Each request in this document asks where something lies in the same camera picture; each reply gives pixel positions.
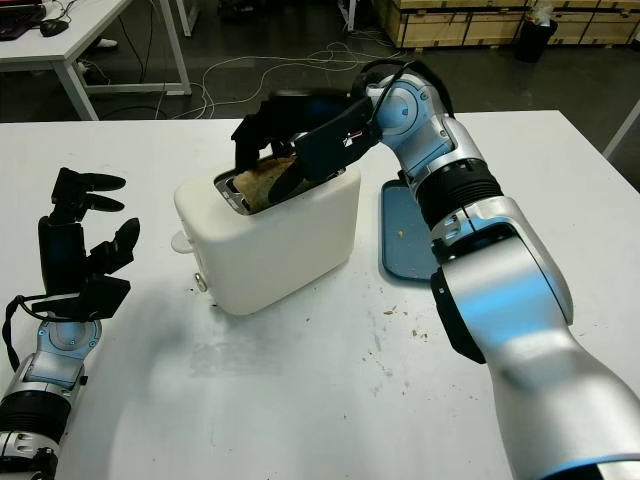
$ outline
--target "cable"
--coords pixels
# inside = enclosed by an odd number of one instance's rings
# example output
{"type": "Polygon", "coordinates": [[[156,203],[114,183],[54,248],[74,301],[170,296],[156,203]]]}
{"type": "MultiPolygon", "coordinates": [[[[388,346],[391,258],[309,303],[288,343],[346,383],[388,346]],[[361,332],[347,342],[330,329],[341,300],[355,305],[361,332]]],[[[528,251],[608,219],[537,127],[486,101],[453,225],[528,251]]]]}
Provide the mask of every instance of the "cable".
{"type": "Polygon", "coordinates": [[[102,69],[98,66],[97,63],[92,62],[91,60],[87,60],[86,58],[79,58],[78,62],[80,63],[88,63],[89,65],[93,66],[98,73],[100,74],[100,76],[102,78],[104,78],[107,81],[107,85],[111,85],[111,79],[109,77],[107,77],[104,72],[102,71],[102,69]]]}
{"type": "MultiPolygon", "coordinates": [[[[147,74],[147,65],[149,62],[149,52],[151,51],[151,39],[153,37],[153,14],[155,12],[156,14],[156,18],[160,19],[162,18],[160,15],[160,12],[158,12],[158,7],[156,7],[156,4],[153,0],[149,0],[149,5],[151,5],[151,26],[150,26],[150,33],[149,33],[149,45],[147,47],[147,59],[145,60],[145,76],[147,74]]],[[[162,91],[160,92],[160,97],[158,98],[158,103],[156,105],[156,113],[153,116],[154,120],[158,119],[158,114],[160,112],[162,112],[162,114],[164,115],[164,119],[167,119],[167,114],[165,112],[163,112],[162,110],[160,110],[160,105],[162,105],[162,100],[164,99],[165,93],[166,93],[166,86],[167,86],[167,39],[166,37],[163,37],[162,39],[162,91]]]]}
{"type": "Polygon", "coordinates": [[[391,77],[391,80],[389,81],[389,83],[387,83],[384,87],[384,90],[382,90],[382,95],[380,95],[380,98],[378,99],[378,102],[376,103],[376,106],[373,109],[373,113],[371,114],[371,118],[369,119],[369,122],[372,122],[378,115],[378,112],[380,111],[380,107],[382,106],[384,99],[387,98],[387,95],[389,94],[389,91],[391,90],[391,87],[393,86],[393,84],[396,83],[396,81],[402,76],[404,71],[407,68],[411,67],[411,65],[413,65],[414,63],[415,62],[413,61],[405,63],[402,67],[398,69],[396,73],[393,74],[393,77],[391,77]]]}
{"type": "Polygon", "coordinates": [[[287,58],[287,57],[275,57],[275,56],[255,56],[255,55],[248,55],[248,56],[243,56],[243,57],[236,57],[236,58],[230,58],[227,60],[223,60],[221,62],[218,62],[214,65],[211,65],[210,67],[208,67],[205,72],[202,75],[202,84],[195,84],[198,87],[200,87],[202,89],[202,101],[203,104],[201,107],[198,107],[196,109],[193,110],[189,110],[188,112],[183,112],[179,115],[176,115],[174,117],[171,117],[172,119],[178,119],[178,118],[182,118],[185,115],[189,115],[191,113],[195,113],[195,112],[200,112],[198,114],[197,117],[195,117],[196,119],[200,119],[203,118],[204,115],[206,114],[206,110],[207,108],[211,108],[211,113],[209,115],[209,118],[213,118],[213,114],[214,114],[214,110],[215,107],[218,105],[233,105],[233,104],[239,104],[239,103],[245,103],[245,102],[249,102],[251,100],[253,100],[254,98],[256,98],[260,92],[262,91],[262,88],[264,86],[264,81],[266,79],[266,76],[278,69],[278,68],[283,68],[283,67],[290,67],[290,66],[300,66],[300,67],[306,67],[306,68],[313,68],[316,70],[323,70],[323,71],[327,71],[327,72],[342,72],[342,71],[347,71],[347,70],[352,70],[354,68],[356,68],[358,65],[360,64],[366,64],[369,63],[368,60],[361,60],[358,57],[365,57],[365,58],[374,58],[374,59],[382,59],[382,60],[387,60],[387,59],[392,59],[392,58],[398,58],[401,57],[402,53],[397,51],[389,56],[379,56],[379,55],[370,55],[364,52],[355,52],[352,51],[345,43],[343,42],[332,42],[330,44],[328,44],[325,47],[325,50],[320,50],[317,52],[314,52],[310,55],[308,55],[307,57],[304,58],[287,58]],[[342,47],[344,47],[344,50],[337,50],[333,47],[340,45],[342,47]],[[329,57],[328,58],[316,58],[318,55],[326,55],[328,54],[329,57]],[[336,54],[348,54],[349,56],[351,56],[351,59],[338,59],[335,58],[336,54]],[[291,63],[282,63],[279,65],[275,65],[269,69],[267,69],[263,74],[262,77],[260,78],[260,83],[259,86],[257,88],[257,90],[250,96],[248,96],[247,98],[244,98],[242,100],[234,100],[234,101],[226,101],[226,102],[217,102],[215,103],[211,97],[211,95],[209,94],[207,88],[206,88],[206,77],[207,75],[215,68],[220,67],[222,65],[226,65],[228,63],[232,63],[232,62],[236,62],[236,61],[240,61],[240,60],[281,60],[281,61],[285,61],[285,62],[291,62],[291,63]],[[330,67],[324,67],[324,66],[320,66],[320,65],[325,65],[328,63],[345,63],[345,64],[349,64],[350,66],[347,66],[345,68],[330,68],[330,67]]]}
{"type": "Polygon", "coordinates": [[[164,112],[163,110],[160,110],[157,107],[152,107],[151,105],[131,105],[129,107],[117,108],[116,110],[112,110],[111,112],[105,113],[102,116],[101,120],[106,120],[107,117],[115,115],[116,113],[126,112],[128,110],[153,110],[154,112],[156,112],[156,111],[160,112],[164,116],[164,120],[167,119],[167,113],[164,112]]]}
{"type": "Polygon", "coordinates": [[[147,42],[147,57],[144,60],[144,69],[142,70],[142,80],[144,82],[147,77],[147,67],[149,66],[149,55],[151,54],[151,42],[153,41],[153,3],[149,7],[149,42],[147,42]]]}
{"type": "Polygon", "coordinates": [[[65,21],[67,23],[71,23],[71,17],[69,16],[69,10],[71,10],[71,7],[77,1],[78,0],[71,0],[69,3],[67,3],[67,6],[65,7],[61,2],[59,2],[58,0],[55,0],[55,2],[58,5],[60,5],[60,8],[62,9],[62,11],[60,12],[60,15],[57,18],[55,18],[54,20],[62,20],[64,17],[67,17],[68,20],[65,20],[65,21]]]}
{"type": "MultiPolygon", "coordinates": [[[[202,90],[202,99],[205,102],[204,106],[206,108],[213,107],[213,99],[211,98],[211,95],[209,94],[209,91],[206,89],[206,87],[204,87],[204,85],[200,83],[195,83],[195,82],[191,82],[190,84],[202,90]]],[[[183,112],[178,115],[175,115],[171,117],[170,120],[177,120],[179,118],[184,117],[185,115],[189,115],[190,113],[201,112],[200,115],[198,115],[198,117],[195,117],[193,119],[193,120],[196,120],[198,118],[202,118],[201,115],[204,111],[205,109],[203,109],[203,107],[194,108],[193,110],[189,110],[188,112],[183,112]]],[[[211,115],[209,118],[211,118],[212,116],[213,116],[213,108],[211,109],[211,115]]]]}
{"type": "Polygon", "coordinates": [[[120,26],[122,27],[122,33],[124,33],[124,38],[127,39],[127,43],[129,44],[129,47],[131,47],[133,54],[136,56],[136,60],[138,60],[138,65],[140,65],[140,75],[138,77],[138,83],[142,83],[142,76],[144,75],[144,65],[142,64],[142,60],[140,59],[140,55],[138,55],[138,51],[136,50],[136,47],[133,46],[133,42],[129,38],[127,29],[124,26],[124,22],[122,21],[122,17],[118,17],[118,21],[120,22],[120,26]]]}

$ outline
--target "black cable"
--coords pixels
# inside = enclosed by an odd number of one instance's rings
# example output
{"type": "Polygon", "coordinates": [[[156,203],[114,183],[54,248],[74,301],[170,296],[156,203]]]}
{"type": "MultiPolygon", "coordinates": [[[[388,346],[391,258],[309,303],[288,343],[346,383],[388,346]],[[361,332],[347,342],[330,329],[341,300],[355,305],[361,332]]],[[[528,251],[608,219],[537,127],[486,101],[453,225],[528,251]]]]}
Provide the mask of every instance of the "black cable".
{"type": "MultiPolygon", "coordinates": [[[[113,111],[111,111],[109,113],[105,113],[102,116],[101,120],[106,120],[107,117],[115,115],[116,113],[125,112],[127,110],[153,110],[155,112],[156,111],[156,107],[152,107],[150,105],[132,105],[132,106],[129,106],[129,107],[118,108],[118,109],[113,110],[113,111]]],[[[160,112],[164,116],[163,120],[166,120],[169,117],[164,110],[158,110],[158,112],[160,112]]]]}
{"type": "Polygon", "coordinates": [[[153,5],[149,5],[149,42],[147,43],[147,58],[144,59],[144,70],[142,71],[142,81],[147,77],[147,68],[149,66],[149,55],[151,54],[151,42],[153,41],[153,5]]]}
{"type": "Polygon", "coordinates": [[[384,87],[384,90],[382,90],[382,95],[380,95],[380,98],[378,99],[378,102],[376,103],[376,106],[373,109],[373,113],[371,114],[371,118],[369,119],[370,122],[376,118],[376,115],[378,115],[378,112],[380,111],[380,107],[382,107],[382,103],[384,102],[384,99],[387,98],[387,95],[389,94],[389,91],[391,90],[391,87],[393,86],[393,84],[396,83],[396,81],[402,76],[404,71],[407,68],[409,68],[413,63],[414,63],[413,61],[405,63],[404,65],[402,65],[402,67],[398,69],[396,73],[393,74],[393,77],[391,77],[391,80],[389,81],[389,83],[387,83],[387,85],[384,87]]]}
{"type": "Polygon", "coordinates": [[[18,370],[18,367],[20,366],[20,357],[18,357],[18,353],[16,352],[15,348],[13,348],[13,342],[11,341],[11,317],[13,317],[13,314],[16,313],[18,306],[20,306],[29,315],[40,320],[49,321],[49,318],[43,317],[31,311],[25,303],[31,300],[40,300],[46,297],[47,295],[33,295],[31,297],[23,297],[22,295],[18,295],[7,305],[7,309],[5,310],[4,324],[2,325],[2,339],[7,346],[7,356],[9,357],[9,363],[11,363],[11,368],[13,368],[14,372],[18,370]]]}
{"type": "Polygon", "coordinates": [[[138,51],[136,50],[136,47],[133,46],[133,42],[129,38],[127,29],[124,26],[124,22],[122,21],[122,17],[118,17],[118,21],[120,22],[120,26],[122,27],[122,33],[124,33],[124,38],[127,39],[127,43],[131,47],[133,54],[136,56],[136,60],[138,60],[138,65],[140,65],[140,75],[138,76],[138,83],[142,83],[142,76],[144,75],[144,65],[142,64],[142,59],[140,58],[140,55],[138,55],[138,51]]]}
{"type": "Polygon", "coordinates": [[[67,3],[66,7],[62,6],[62,3],[60,3],[59,1],[55,0],[56,3],[58,3],[61,7],[62,7],[62,12],[60,13],[60,15],[58,16],[58,18],[56,18],[55,20],[62,20],[64,17],[67,17],[68,20],[64,20],[67,23],[71,23],[71,17],[69,16],[69,10],[71,10],[71,7],[73,6],[74,3],[76,3],[78,0],[71,0],[69,3],[67,3]]]}
{"type": "Polygon", "coordinates": [[[427,67],[423,62],[419,60],[413,60],[409,63],[410,65],[407,66],[406,62],[402,60],[394,59],[394,58],[374,60],[373,62],[369,62],[364,67],[362,67],[362,70],[360,73],[365,73],[379,65],[400,65],[403,70],[411,69],[414,72],[418,73],[420,76],[422,76],[431,85],[433,85],[433,87],[437,90],[438,95],[440,95],[440,100],[442,100],[442,104],[444,105],[444,108],[447,111],[447,114],[449,114],[451,118],[455,118],[453,102],[451,101],[449,90],[447,90],[447,86],[440,79],[440,77],[438,77],[435,73],[433,73],[433,71],[431,71],[429,67],[427,67]]]}

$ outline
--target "black strap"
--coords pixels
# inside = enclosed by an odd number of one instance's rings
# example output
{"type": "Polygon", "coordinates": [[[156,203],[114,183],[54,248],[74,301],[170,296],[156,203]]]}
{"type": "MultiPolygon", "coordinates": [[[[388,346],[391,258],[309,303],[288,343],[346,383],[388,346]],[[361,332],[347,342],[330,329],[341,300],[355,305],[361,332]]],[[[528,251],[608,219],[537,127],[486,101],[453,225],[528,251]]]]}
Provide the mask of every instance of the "black strap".
{"type": "Polygon", "coordinates": [[[46,295],[34,295],[32,297],[23,297],[22,295],[18,295],[9,302],[7,309],[5,310],[4,324],[2,325],[2,339],[7,346],[7,356],[9,357],[9,363],[11,363],[11,368],[13,368],[14,372],[18,370],[18,367],[20,366],[20,357],[18,357],[18,353],[15,348],[13,348],[13,342],[11,341],[11,317],[16,313],[18,307],[25,307],[24,302],[39,300],[41,298],[46,298],[46,295]]]}

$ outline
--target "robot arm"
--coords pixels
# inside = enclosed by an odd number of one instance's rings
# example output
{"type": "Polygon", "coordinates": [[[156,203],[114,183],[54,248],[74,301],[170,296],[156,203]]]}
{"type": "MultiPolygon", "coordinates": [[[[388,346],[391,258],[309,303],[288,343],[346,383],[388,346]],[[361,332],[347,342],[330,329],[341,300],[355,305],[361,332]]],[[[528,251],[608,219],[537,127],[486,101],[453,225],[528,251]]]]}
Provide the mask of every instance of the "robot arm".
{"type": "Polygon", "coordinates": [[[270,198],[388,145],[432,233],[431,289],[450,342],[491,373],[514,477],[640,478],[640,401],[569,332],[560,270],[454,118],[442,82],[412,62],[384,79],[365,67],[356,85],[346,110],[293,141],[297,160],[270,198]]]}
{"type": "Polygon", "coordinates": [[[133,260],[140,224],[132,218],[87,256],[79,223],[88,209],[118,211],[120,202],[89,193],[124,186],[118,177],[79,174],[63,168],[52,194],[54,211],[38,223],[45,295],[16,297],[8,306],[2,336],[16,372],[0,401],[0,478],[54,478],[60,440],[78,392],[87,381],[84,359],[113,316],[130,284],[110,277],[133,260]],[[31,307],[27,302],[36,301],[31,307]],[[11,342],[18,307],[41,320],[37,349],[20,362],[11,342]]]}

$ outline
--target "white table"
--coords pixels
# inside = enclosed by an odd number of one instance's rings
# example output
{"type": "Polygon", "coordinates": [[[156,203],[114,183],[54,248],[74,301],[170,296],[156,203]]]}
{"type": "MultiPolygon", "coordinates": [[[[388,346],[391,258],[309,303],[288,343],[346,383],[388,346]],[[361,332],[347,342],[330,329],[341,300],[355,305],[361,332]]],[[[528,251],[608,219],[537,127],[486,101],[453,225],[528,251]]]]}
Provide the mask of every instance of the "white table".
{"type": "MultiPolygon", "coordinates": [[[[640,392],[640,196],[558,112],[459,119],[563,270],[577,339],[640,392]]],[[[180,228],[172,193],[230,164],[236,125],[0,125],[4,303],[42,291],[36,224],[60,166],[128,181],[114,195],[124,212],[87,214],[87,246],[130,216],[142,225],[136,260],[118,272],[133,289],[87,362],[58,478],[510,478],[487,369],[449,346],[427,289],[378,270],[379,191],[398,169],[386,147],[359,163],[345,265],[247,318],[198,292],[195,262],[169,246],[180,228]]],[[[24,356],[37,322],[22,313],[14,322],[24,356]]],[[[4,388],[11,372],[0,356],[4,388]]]]}
{"type": "Polygon", "coordinates": [[[98,120],[88,94],[161,91],[174,95],[191,94],[189,77],[182,58],[168,0],[158,0],[158,2],[169,35],[169,43],[180,76],[180,83],[88,86],[82,74],[78,72],[76,59],[132,1],[78,0],[69,12],[72,18],[69,28],[59,35],[45,38],[39,30],[35,29],[28,31],[16,40],[0,42],[0,72],[55,70],[60,83],[62,83],[82,120],[98,120]]]}

